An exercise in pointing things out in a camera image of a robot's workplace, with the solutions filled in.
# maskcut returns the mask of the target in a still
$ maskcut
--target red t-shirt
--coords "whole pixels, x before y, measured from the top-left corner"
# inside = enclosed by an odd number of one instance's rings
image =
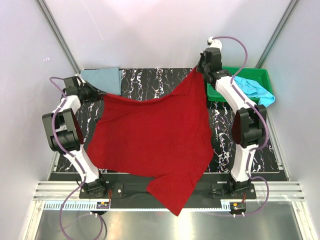
[[[195,69],[158,99],[107,94],[88,146],[101,169],[154,177],[147,191],[175,215],[213,157],[204,80]]]

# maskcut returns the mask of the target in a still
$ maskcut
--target light blue cloth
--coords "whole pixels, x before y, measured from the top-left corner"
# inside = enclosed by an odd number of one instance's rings
[[[260,99],[258,102],[259,105],[268,107],[276,100],[275,96],[263,88],[257,81],[249,80],[239,76],[236,76],[234,80],[248,98]]]
[[[81,77],[107,94],[121,95],[122,71],[118,67],[85,69]]]

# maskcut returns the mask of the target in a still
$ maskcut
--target white wall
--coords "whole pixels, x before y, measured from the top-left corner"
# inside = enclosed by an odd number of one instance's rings
[[[80,68],[194,67],[210,36],[239,38],[254,67],[290,0],[46,0]],[[240,66],[240,45],[223,43]]]
[[[276,101],[268,109],[293,180],[320,236],[320,1],[299,3],[265,65]]]
[[[42,115],[59,102],[49,77],[73,71],[34,0],[0,1],[0,238],[17,240],[50,150]]]

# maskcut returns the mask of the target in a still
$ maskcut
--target green plastic bin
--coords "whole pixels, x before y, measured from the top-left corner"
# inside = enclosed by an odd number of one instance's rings
[[[236,71],[239,70],[239,67],[232,67],[232,66],[224,66],[223,69],[228,70],[231,74],[235,74]],[[261,68],[244,68],[238,74],[239,77],[255,80],[257,81],[262,87],[264,87],[269,93],[274,94],[271,88],[270,79],[268,75],[268,71],[266,69]],[[216,90],[212,88],[212,86],[207,83],[207,97],[210,102],[226,102],[225,98],[218,93]],[[259,102],[259,98],[251,97],[252,101],[256,104]]]

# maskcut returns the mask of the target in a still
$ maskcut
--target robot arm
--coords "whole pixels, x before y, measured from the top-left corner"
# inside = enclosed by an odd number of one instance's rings
[[[80,174],[83,189],[92,196],[104,196],[108,187],[99,169],[93,165],[84,149],[84,138],[75,113],[85,101],[96,101],[99,92],[78,76],[63,79],[66,98],[53,112],[42,116],[46,137],[50,148],[66,157]],[[64,152],[54,137],[52,121],[54,113],[54,130],[59,143],[71,154]]]
[[[265,130],[259,116],[252,108],[256,108],[266,120],[267,110],[263,105],[256,105],[232,81],[229,71],[222,69],[221,48],[219,40],[208,40],[209,47],[201,53],[197,71],[203,74],[204,80],[220,93],[235,113],[232,125],[232,138],[236,143],[235,159],[228,191],[243,194],[250,188],[249,173],[252,167],[255,149],[265,137]]]

